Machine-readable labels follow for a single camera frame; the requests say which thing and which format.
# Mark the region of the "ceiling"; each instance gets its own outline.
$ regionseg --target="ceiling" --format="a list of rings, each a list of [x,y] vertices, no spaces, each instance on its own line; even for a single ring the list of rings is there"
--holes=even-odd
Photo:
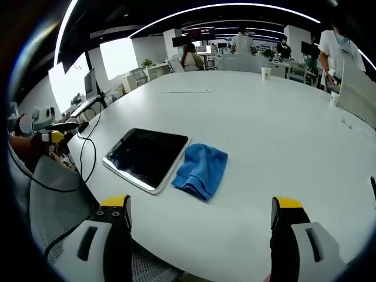
[[[327,11],[330,7],[329,2],[332,1],[316,0],[311,1],[311,5],[307,1],[301,0],[252,1],[253,3],[258,2],[291,9],[315,18],[321,23],[315,23],[302,16],[271,8],[223,6],[199,9],[174,16],[139,32],[135,37],[160,34],[172,28],[184,29],[201,26],[215,27],[216,34],[233,34],[236,33],[236,29],[231,28],[239,25],[240,21],[238,20],[247,20],[243,24],[248,28],[268,29],[277,32],[283,32],[286,25],[297,26],[311,31],[312,36],[315,36],[316,42],[318,42],[321,31],[330,28],[330,13]],[[85,49],[93,49],[102,42],[127,37],[139,28],[176,12],[203,5],[229,2],[235,1],[181,0],[172,5],[171,1],[159,0],[157,5],[149,5],[140,0],[79,0],[65,29],[59,59],[64,60],[66,58],[69,61],[74,61]],[[61,20],[69,3],[69,0],[60,1],[59,6],[54,6],[51,11],[51,16]],[[55,50],[58,29],[59,26],[44,40],[39,50],[34,54],[21,83],[20,91],[16,96],[17,102],[20,102],[53,67],[53,51]],[[255,32],[257,35],[276,38],[281,35],[270,31],[249,31]],[[363,42],[361,36],[359,34],[357,36],[358,38],[355,38],[354,41],[360,47]]]

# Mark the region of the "blue cloth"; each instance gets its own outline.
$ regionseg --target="blue cloth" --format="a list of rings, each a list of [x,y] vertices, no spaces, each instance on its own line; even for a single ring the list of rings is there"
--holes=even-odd
[[[221,182],[227,157],[228,154],[204,144],[190,145],[172,185],[204,201],[210,200]]]

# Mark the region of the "tablet screen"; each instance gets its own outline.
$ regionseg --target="tablet screen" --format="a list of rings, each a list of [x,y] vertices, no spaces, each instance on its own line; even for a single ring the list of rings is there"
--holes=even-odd
[[[187,142],[188,137],[182,135],[132,129],[105,158],[119,172],[126,172],[156,189]]]

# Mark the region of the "white cup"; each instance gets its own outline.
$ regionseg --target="white cup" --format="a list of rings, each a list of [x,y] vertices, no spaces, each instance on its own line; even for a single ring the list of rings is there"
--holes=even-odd
[[[261,77],[263,80],[269,80],[271,75],[271,68],[261,68]]]
[[[337,106],[339,98],[340,98],[340,96],[337,93],[335,93],[334,91],[332,91],[331,96],[330,96],[330,104],[333,105],[333,106]]]

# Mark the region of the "man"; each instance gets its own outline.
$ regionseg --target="man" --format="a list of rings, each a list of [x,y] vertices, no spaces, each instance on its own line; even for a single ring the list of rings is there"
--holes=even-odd
[[[291,48],[287,45],[287,36],[282,37],[282,41],[277,44],[277,52],[282,59],[291,59]]]
[[[257,53],[256,46],[251,37],[247,35],[247,29],[243,26],[239,27],[239,33],[233,37],[231,41],[231,52],[235,54],[251,54]]]
[[[345,17],[338,11],[335,11],[332,18],[332,31],[323,31],[321,33],[320,61],[324,69],[321,84],[329,91],[330,86],[334,85],[334,80],[340,83],[343,74],[343,60],[351,59],[362,71],[365,67],[358,47],[351,41],[345,31]]]

